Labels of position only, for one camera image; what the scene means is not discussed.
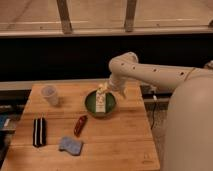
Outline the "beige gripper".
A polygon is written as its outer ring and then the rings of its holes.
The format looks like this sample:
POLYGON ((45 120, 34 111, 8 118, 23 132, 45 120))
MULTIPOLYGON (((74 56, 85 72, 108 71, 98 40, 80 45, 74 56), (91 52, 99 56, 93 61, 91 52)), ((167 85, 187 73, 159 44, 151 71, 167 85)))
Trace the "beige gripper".
POLYGON ((125 95, 125 80, 112 78, 110 77, 108 80, 108 89, 110 91, 118 92, 123 98, 126 97, 125 95))

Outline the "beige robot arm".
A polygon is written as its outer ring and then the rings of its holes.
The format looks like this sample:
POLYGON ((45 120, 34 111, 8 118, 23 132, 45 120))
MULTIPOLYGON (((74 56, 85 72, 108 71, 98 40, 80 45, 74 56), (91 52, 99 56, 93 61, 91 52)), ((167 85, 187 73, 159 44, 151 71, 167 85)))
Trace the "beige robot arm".
POLYGON ((141 64, 133 52, 109 62, 111 91, 128 78, 172 92, 165 131, 163 171, 213 171, 213 70, 141 64))

